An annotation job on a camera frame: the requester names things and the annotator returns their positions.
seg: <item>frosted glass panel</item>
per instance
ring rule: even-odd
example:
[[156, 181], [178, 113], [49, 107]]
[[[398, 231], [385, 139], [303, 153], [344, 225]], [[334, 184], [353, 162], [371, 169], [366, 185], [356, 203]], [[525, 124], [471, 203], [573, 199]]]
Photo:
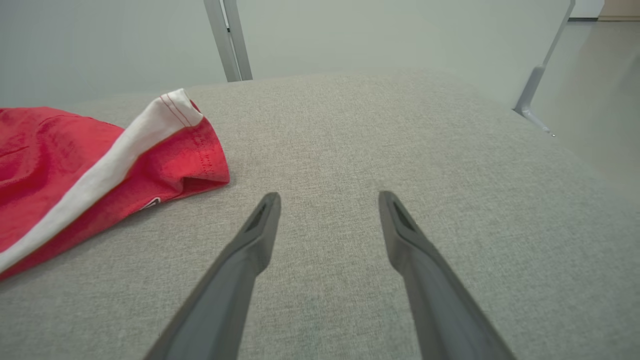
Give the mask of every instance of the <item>frosted glass panel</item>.
[[202, 0], [2, 0], [0, 106], [225, 83]]
[[254, 79], [444, 69], [513, 107], [569, 0], [237, 0]]

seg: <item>red stitching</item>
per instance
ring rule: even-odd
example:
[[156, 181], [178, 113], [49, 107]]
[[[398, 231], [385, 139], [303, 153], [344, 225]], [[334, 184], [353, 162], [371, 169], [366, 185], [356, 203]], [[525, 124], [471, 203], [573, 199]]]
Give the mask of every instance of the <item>red stitching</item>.
[[182, 126], [187, 127], [187, 125], [185, 125], [182, 122], [182, 119], [180, 119], [178, 117], [178, 115], [176, 115], [172, 110], [171, 110], [171, 106], [167, 105], [167, 103], [164, 101], [164, 99], [162, 98], [162, 95], [160, 95], [160, 100], [162, 100], [162, 103], [166, 106], [167, 109], [169, 109], [169, 111], [171, 112], [171, 114], [173, 114], [173, 116], [175, 116], [176, 119], [178, 119], [178, 121], [182, 124]]
[[[171, 101], [171, 103], [175, 106], [175, 109], [178, 110], [178, 112], [180, 113], [180, 115], [184, 116], [184, 114], [182, 113], [182, 111], [180, 111], [180, 109], [178, 109], [178, 106], [175, 104], [175, 102], [173, 102], [173, 100], [171, 100], [171, 97], [169, 96], [169, 94], [167, 93], [166, 96], [169, 98], [169, 101]], [[186, 116], [184, 116], [184, 120], [190, 125], [193, 126], [191, 124], [191, 122], [189, 121], [189, 119], [187, 119]]]

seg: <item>beige cabinet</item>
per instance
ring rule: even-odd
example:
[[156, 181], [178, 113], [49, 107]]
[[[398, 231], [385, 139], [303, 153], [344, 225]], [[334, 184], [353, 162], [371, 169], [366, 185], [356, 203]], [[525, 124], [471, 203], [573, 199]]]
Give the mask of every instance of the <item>beige cabinet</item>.
[[604, 21], [639, 21], [640, 0], [605, 0], [599, 19]]

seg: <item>black baseboard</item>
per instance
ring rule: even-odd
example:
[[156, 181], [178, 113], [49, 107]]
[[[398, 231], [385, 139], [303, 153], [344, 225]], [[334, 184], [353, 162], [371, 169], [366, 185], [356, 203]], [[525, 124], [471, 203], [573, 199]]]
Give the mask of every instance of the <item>black baseboard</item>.
[[598, 21], [597, 17], [570, 17], [569, 22]]

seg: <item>white wall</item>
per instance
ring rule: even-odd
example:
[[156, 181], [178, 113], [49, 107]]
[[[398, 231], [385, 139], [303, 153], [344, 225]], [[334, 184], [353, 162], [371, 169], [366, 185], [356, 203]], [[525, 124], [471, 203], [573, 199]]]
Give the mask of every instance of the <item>white wall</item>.
[[604, 0], [575, 0], [571, 17], [598, 17], [603, 6]]
[[202, 0], [0, 1], [0, 106], [226, 81]]

